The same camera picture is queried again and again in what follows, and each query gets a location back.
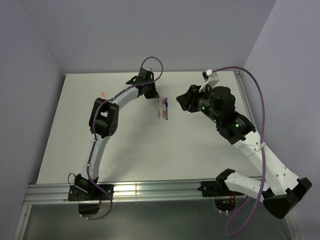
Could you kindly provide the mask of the blue pen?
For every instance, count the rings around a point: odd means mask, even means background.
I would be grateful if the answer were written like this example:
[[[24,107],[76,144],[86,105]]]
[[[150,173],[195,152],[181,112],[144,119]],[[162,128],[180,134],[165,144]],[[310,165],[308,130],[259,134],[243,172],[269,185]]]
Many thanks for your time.
[[[164,99],[164,105],[165,105],[165,119],[168,120],[169,115],[168,115],[168,98],[167,97]]]

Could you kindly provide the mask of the red highlighter pen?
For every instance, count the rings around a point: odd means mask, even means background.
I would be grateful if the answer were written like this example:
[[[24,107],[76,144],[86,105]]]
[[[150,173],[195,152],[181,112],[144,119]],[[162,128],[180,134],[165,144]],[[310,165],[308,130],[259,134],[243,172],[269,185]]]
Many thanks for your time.
[[[165,98],[162,98],[161,100],[161,110],[162,110],[162,119],[166,119],[166,101]]]

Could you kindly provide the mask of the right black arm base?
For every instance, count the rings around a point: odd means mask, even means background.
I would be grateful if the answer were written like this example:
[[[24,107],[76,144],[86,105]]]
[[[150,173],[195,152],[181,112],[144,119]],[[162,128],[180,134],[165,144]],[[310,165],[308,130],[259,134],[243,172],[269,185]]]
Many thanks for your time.
[[[222,179],[201,181],[197,188],[204,198],[213,198],[214,205],[219,214],[232,213],[237,207],[237,196],[243,196],[243,193],[231,191]]]

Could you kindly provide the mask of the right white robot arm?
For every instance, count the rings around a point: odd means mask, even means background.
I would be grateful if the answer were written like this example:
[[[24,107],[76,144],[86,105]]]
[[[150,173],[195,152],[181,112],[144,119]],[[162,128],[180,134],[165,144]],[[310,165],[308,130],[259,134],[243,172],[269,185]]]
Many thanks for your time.
[[[255,126],[236,111],[236,98],[228,87],[202,89],[191,85],[176,100],[183,111],[201,112],[213,121],[219,134],[241,151],[262,174],[258,181],[228,168],[216,177],[211,187],[213,193],[247,195],[262,202],[271,215],[283,219],[312,187],[308,178],[298,177],[267,145],[261,143]]]

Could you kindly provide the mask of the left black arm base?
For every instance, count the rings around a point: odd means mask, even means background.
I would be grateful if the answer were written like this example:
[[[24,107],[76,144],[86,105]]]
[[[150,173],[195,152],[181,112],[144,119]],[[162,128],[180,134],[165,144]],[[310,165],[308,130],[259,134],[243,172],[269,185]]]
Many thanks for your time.
[[[70,185],[67,200],[79,202],[78,212],[81,215],[96,215],[100,210],[101,202],[110,198],[80,174],[75,177],[74,184]]]

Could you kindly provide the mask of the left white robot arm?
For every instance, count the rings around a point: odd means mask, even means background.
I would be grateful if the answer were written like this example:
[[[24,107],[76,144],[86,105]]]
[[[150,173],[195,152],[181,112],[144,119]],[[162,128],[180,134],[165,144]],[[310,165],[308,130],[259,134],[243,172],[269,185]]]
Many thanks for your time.
[[[107,142],[118,128],[119,112],[129,102],[144,96],[146,99],[157,99],[154,73],[141,68],[137,76],[126,82],[124,89],[109,99],[97,98],[89,118],[92,134],[91,148],[81,172],[75,177],[74,185],[79,194],[91,200],[98,193],[97,181],[99,168]]]

